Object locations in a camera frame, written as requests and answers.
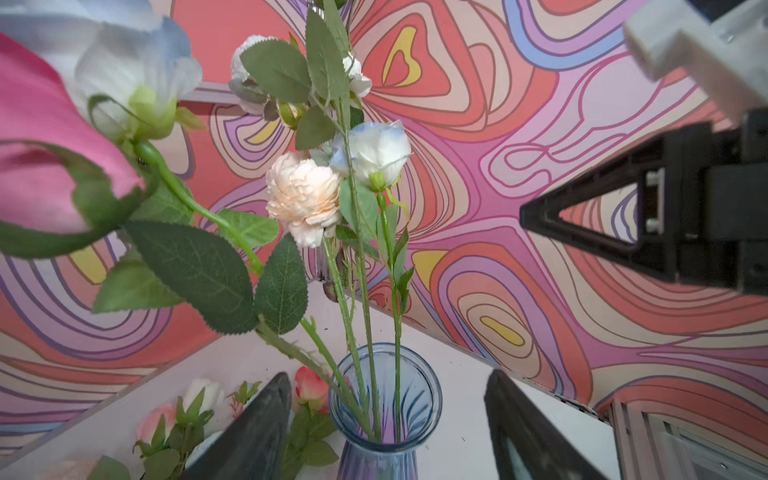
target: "patterned wall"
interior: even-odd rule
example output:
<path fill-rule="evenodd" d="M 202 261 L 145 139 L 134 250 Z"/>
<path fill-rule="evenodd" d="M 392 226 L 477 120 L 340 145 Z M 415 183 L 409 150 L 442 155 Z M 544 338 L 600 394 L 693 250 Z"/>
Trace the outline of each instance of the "patterned wall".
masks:
<path fill-rule="evenodd" d="M 622 45 L 644 0 L 356 0 L 369 120 L 402 119 L 415 155 L 411 322 L 604 411 L 632 402 L 751 458 L 768 456 L 768 302 L 671 286 L 520 228 L 526 201 L 661 128 L 712 120 L 676 71 L 650 83 Z M 157 0 L 189 33 L 205 80 L 229 80 L 253 33 L 303 37 L 303 0 Z M 293 132 L 238 107 L 193 105 L 210 130 L 164 141 L 201 203 L 263 213 L 263 175 Z M 631 240 L 633 189 L 570 209 Z M 188 307 L 91 316 L 115 237 L 55 260 L 0 262 L 0 455 L 55 429 L 213 336 Z M 270 247 L 259 256 L 266 259 Z M 308 273 L 313 265 L 306 262 Z M 389 284 L 369 275 L 374 300 Z"/>

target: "psychedelic wallpaper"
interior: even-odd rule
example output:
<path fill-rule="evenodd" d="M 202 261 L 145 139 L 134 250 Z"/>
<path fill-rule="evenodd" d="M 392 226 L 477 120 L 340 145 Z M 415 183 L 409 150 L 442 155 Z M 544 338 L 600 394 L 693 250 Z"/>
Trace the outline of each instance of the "psychedelic wallpaper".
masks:
<path fill-rule="evenodd" d="M 306 0 L 155 0 L 189 34 L 206 81 L 230 80 L 252 34 L 303 38 Z M 519 207 L 664 128 L 729 122 L 684 71 L 645 79 L 621 22 L 644 0 L 355 0 L 369 121 L 414 149 L 407 317 L 433 335 L 605 412 L 614 398 L 747 457 L 768 456 L 768 301 L 659 283 L 520 228 Z M 202 204 L 263 214 L 263 176 L 293 132 L 228 104 L 161 148 Z M 631 241 L 634 189 L 563 214 Z M 0 455 L 183 359 L 214 335 L 187 306 L 92 316 L 124 251 L 0 261 Z M 266 259 L 271 246 L 258 252 Z M 313 275 L 313 256 L 306 255 Z M 389 308 L 386 273 L 369 269 Z"/>

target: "white table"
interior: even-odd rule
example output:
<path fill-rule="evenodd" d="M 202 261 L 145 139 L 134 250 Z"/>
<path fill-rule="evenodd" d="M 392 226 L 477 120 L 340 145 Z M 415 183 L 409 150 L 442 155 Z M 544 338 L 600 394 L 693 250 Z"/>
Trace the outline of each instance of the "white table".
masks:
<path fill-rule="evenodd" d="M 315 317 L 318 330 L 334 358 L 343 358 L 346 341 L 338 306 L 325 298 L 317 282 L 310 284 L 308 314 Z M 381 312 L 372 312 L 372 323 L 375 341 L 393 341 L 391 318 Z M 359 342 L 365 339 L 359 303 L 355 334 Z M 301 328 L 286 337 L 290 341 L 298 341 L 306 349 L 314 349 L 312 341 Z M 402 344 L 429 362 L 440 379 L 443 394 L 440 423 L 417 453 L 419 478 L 498 478 L 483 402 L 485 383 L 492 367 L 410 326 L 403 329 Z M 280 371 L 286 371 L 293 377 L 299 366 L 299 363 L 286 359 L 265 345 L 253 333 L 222 337 L 89 412 L 87 418 L 0 470 L 0 480 L 29 480 L 61 460 L 98 458 L 102 454 L 126 463 L 131 467 L 134 478 L 138 478 L 141 464 L 138 455 L 131 454 L 136 426 L 156 406 L 183 395 L 193 378 L 203 376 L 216 380 L 230 392 L 245 379 L 266 382 Z M 547 393 L 521 382 L 518 384 L 585 458 L 609 480 L 619 480 L 613 429 L 609 425 Z M 209 423 L 211 431 L 222 429 L 224 422 L 226 420 L 214 417 Z M 341 455 L 344 440 L 338 432 L 329 437 L 329 443 Z M 305 467 L 299 478 L 334 479 L 336 465 Z"/>

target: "vase rim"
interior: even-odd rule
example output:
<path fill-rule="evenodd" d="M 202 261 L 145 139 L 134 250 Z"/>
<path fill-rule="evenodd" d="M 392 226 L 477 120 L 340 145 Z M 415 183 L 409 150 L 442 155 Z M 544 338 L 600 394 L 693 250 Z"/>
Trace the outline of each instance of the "vase rim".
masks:
<path fill-rule="evenodd" d="M 377 353 L 392 353 L 392 351 L 394 350 L 395 344 L 390 342 L 377 342 L 377 343 L 373 343 L 372 347 L 374 350 L 373 355 L 376 356 Z M 400 443 L 371 442 L 368 439 L 364 439 L 357 431 L 354 431 L 353 429 L 351 429 L 345 422 L 343 422 L 340 419 L 339 404 L 341 403 L 341 399 L 337 399 L 335 392 L 332 389 L 330 389 L 328 391 L 328 403 L 329 403 L 331 418 L 333 419 L 333 422 L 336 424 L 336 427 L 338 428 L 338 430 L 344 435 L 344 437 L 348 441 L 352 442 L 355 445 L 355 447 L 359 449 L 364 449 L 364 450 L 368 450 L 370 452 L 375 452 L 379 454 L 406 453 L 408 451 L 411 451 L 419 447 L 424 442 L 426 442 L 427 438 L 429 438 L 432 432 L 435 431 L 435 428 L 437 427 L 437 424 L 440 420 L 440 416 L 442 414 L 442 389 L 440 387 L 440 381 L 437 378 L 435 371 L 432 369 L 429 363 L 426 360 L 424 360 L 424 358 L 420 356 L 418 353 L 402 345 L 400 346 L 400 349 L 401 349 L 402 358 L 407 359 L 410 363 L 414 365 L 414 367 L 417 368 L 417 370 L 422 375 L 424 375 L 424 378 L 427 384 L 433 390 L 432 393 L 435 396 L 435 405 L 433 406 L 433 410 L 430 415 L 430 425 L 428 428 L 424 429 L 424 431 L 421 432 L 419 435 L 416 435 L 410 439 L 405 439 Z M 359 353 L 359 357 L 361 360 L 368 357 L 367 345 L 360 346 L 357 349 L 357 351 Z M 341 360 L 341 362 L 339 362 L 339 370 L 341 371 L 342 374 L 348 371 L 349 368 L 352 368 L 351 353 L 348 353 Z"/>

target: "blue glass vase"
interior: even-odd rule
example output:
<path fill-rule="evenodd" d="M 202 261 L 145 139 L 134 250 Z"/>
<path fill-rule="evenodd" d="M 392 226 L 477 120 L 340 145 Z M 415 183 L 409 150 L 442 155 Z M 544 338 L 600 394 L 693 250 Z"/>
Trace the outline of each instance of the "blue glass vase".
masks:
<path fill-rule="evenodd" d="M 368 347 L 358 349 L 363 385 L 370 392 Z M 383 443 L 371 442 L 349 408 L 333 392 L 329 393 L 330 412 L 336 427 L 346 437 L 337 480 L 416 480 L 416 449 L 435 430 L 442 412 L 440 381 L 429 364 L 413 350 L 401 347 L 400 418 L 401 441 L 395 431 L 395 345 L 375 343 L 376 385 L 382 415 Z M 339 364 L 339 371 L 359 398 L 359 387 L 351 355 Z"/>

